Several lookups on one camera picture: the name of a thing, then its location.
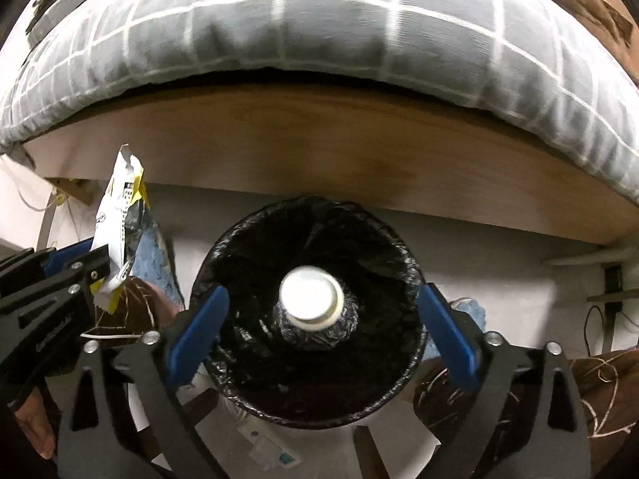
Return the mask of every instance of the black trash bin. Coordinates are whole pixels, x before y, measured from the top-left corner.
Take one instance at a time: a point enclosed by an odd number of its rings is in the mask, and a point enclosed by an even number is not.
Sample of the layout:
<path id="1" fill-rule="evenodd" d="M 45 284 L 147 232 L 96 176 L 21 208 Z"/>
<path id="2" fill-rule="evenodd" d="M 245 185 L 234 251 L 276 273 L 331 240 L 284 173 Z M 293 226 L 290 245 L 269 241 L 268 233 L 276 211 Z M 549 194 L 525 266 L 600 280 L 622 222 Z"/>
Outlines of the black trash bin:
<path id="1" fill-rule="evenodd" d="M 330 347 L 282 334 L 280 283 L 305 265 L 344 288 L 349 332 Z M 216 283 L 228 289 L 230 306 L 210 354 L 213 380 L 264 420 L 299 429 L 355 422 L 395 396 L 421 361 L 419 266 L 391 227 L 355 203 L 303 196 L 247 216 L 206 256 L 191 304 Z"/>

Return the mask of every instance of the white bottle cap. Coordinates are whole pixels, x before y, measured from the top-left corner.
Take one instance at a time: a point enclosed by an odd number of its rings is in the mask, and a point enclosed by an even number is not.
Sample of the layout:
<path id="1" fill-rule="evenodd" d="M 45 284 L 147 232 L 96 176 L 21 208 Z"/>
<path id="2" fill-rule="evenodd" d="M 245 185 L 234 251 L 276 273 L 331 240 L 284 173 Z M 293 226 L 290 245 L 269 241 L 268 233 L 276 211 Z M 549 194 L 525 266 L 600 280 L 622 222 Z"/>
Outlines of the white bottle cap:
<path id="1" fill-rule="evenodd" d="M 315 266 L 299 266 L 282 280 L 280 302 L 289 320 L 305 331 L 335 324 L 344 309 L 344 291 L 335 278 Z"/>

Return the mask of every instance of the blue gripper pad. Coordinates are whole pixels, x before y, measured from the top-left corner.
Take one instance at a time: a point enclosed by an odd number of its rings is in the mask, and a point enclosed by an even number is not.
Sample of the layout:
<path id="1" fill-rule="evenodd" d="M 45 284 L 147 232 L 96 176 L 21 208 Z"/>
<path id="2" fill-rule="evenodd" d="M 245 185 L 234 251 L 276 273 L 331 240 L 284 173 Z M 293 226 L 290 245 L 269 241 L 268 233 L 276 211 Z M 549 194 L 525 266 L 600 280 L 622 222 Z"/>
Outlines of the blue gripper pad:
<path id="1" fill-rule="evenodd" d="M 197 310 L 178 313 L 164 331 L 167 339 L 164 384 L 172 390 L 191 383 L 197 367 L 215 343 L 229 312 L 229 293 L 223 286 L 211 292 Z"/>
<path id="2" fill-rule="evenodd" d="M 50 277 L 57 273 L 62 272 L 66 263 L 78 259 L 87 252 L 91 251 L 91 245 L 93 244 L 93 238 L 75 243 L 60 250 L 56 250 L 49 256 L 49 260 L 44 265 L 44 275 Z"/>
<path id="3" fill-rule="evenodd" d="M 454 318 L 467 313 L 451 309 L 432 283 L 421 287 L 416 303 L 419 318 L 435 341 L 452 382 L 468 392 L 477 390 L 480 351 L 474 341 L 466 338 L 463 326 Z"/>

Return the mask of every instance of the metal screw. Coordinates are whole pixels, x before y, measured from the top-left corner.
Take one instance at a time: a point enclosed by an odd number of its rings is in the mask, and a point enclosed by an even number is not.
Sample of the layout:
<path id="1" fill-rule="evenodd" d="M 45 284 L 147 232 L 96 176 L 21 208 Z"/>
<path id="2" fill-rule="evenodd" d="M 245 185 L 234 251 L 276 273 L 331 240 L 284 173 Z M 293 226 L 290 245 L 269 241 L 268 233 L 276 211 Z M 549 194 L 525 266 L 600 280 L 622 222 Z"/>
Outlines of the metal screw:
<path id="1" fill-rule="evenodd" d="M 148 331 L 142 336 L 142 342 L 144 342 L 146 345 L 157 344 L 159 340 L 160 340 L 160 333 L 158 333 L 157 331 Z"/>
<path id="2" fill-rule="evenodd" d="M 97 340 L 90 340 L 84 344 L 84 352 L 88 354 L 95 353 L 98 347 L 100 347 L 100 343 Z"/>
<path id="3" fill-rule="evenodd" d="M 557 344 L 557 342 L 548 342 L 546 344 L 546 349 L 554 355 L 561 354 L 562 351 L 561 346 Z"/>
<path id="4" fill-rule="evenodd" d="M 504 338 L 496 331 L 486 332 L 486 334 L 484 335 L 484 340 L 487 341 L 488 344 L 494 345 L 495 347 L 504 343 Z"/>

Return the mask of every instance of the wooden board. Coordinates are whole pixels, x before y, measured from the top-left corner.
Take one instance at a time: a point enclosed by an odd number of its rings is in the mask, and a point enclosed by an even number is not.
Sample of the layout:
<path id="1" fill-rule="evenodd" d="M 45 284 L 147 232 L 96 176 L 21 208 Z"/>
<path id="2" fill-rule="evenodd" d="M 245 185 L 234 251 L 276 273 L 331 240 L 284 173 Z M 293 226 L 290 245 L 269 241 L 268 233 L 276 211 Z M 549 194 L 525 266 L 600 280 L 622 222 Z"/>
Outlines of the wooden board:
<path id="1" fill-rule="evenodd" d="M 639 208 L 533 135 L 474 110 L 331 85 L 210 85 L 103 103 L 26 144 L 47 178 L 108 179 L 130 143 L 149 182 L 296 195 L 606 244 Z"/>

